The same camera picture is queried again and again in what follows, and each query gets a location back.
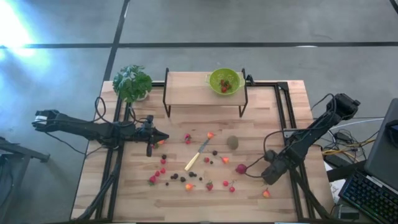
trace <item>potted plant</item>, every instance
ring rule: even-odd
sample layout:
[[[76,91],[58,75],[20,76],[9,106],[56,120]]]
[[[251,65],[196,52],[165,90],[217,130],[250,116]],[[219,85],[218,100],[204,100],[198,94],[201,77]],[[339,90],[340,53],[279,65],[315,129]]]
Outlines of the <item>potted plant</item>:
[[[130,65],[120,69],[113,79],[113,90],[128,103],[144,100],[152,90],[152,79],[143,72],[144,67]]]

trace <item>computer monitor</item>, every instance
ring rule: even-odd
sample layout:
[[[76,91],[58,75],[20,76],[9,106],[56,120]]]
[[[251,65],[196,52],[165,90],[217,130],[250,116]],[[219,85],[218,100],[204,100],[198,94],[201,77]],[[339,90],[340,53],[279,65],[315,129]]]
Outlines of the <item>computer monitor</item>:
[[[365,163],[365,171],[398,191],[398,147],[394,141],[398,128],[398,98],[391,101],[379,134]]]

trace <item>kiwi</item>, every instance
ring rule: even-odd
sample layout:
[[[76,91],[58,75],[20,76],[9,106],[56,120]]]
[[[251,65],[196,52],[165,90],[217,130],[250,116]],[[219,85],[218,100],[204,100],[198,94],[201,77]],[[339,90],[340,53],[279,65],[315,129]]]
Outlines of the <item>kiwi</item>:
[[[238,137],[236,136],[230,136],[228,137],[228,139],[226,140],[226,144],[228,145],[228,147],[232,150],[235,150],[238,148],[239,144],[238,144]]]

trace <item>concrete floor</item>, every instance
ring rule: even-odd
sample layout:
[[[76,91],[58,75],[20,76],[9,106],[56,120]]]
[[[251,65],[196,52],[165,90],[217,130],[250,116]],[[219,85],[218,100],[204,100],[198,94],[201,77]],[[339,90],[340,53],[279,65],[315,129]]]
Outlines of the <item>concrete floor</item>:
[[[112,43],[123,0],[1,1],[0,44]],[[132,0],[121,43],[398,41],[398,14],[388,0]],[[110,49],[0,49],[0,136],[40,152],[33,160],[9,223],[68,220],[83,158],[35,132],[36,110],[92,119]],[[154,80],[174,71],[246,68],[256,80],[305,80],[313,105],[326,93],[362,102],[357,117],[384,116],[398,96],[397,47],[119,49],[112,75],[138,64]],[[314,116],[325,110],[314,109]],[[381,122],[346,127],[358,140]],[[87,141],[56,135],[78,150]]]

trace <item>green bowl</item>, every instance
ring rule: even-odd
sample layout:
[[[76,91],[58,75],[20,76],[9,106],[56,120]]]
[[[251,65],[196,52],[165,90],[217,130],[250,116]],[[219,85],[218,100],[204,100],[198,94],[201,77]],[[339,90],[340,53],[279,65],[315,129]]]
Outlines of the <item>green bowl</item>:
[[[225,93],[221,92],[221,80],[228,80],[231,84],[231,88]],[[210,84],[212,90],[221,95],[232,95],[244,86],[243,77],[240,77],[234,70],[229,68],[215,70],[212,74],[206,76],[206,82]]]

